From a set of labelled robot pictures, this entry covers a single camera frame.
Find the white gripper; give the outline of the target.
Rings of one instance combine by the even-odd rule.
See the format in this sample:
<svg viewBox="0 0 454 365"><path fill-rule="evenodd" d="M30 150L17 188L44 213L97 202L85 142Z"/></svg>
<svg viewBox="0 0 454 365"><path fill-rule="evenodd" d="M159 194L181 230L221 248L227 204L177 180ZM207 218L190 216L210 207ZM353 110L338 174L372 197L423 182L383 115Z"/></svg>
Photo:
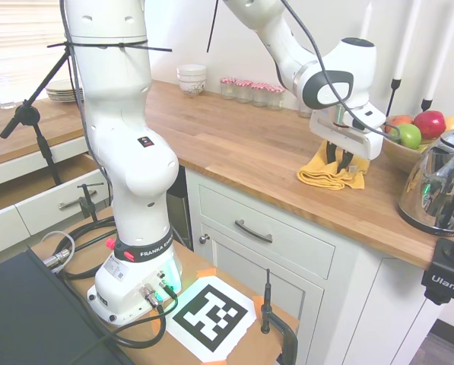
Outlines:
<svg viewBox="0 0 454 365"><path fill-rule="evenodd" d="M339 169L346 169L354 155L365 160L376 159L382 150L383 136L368 129L353 127L353 117L344 109L321 109L313 111L310 130L325 139L326 163L336 161L337 147L343 149Z"/></svg>

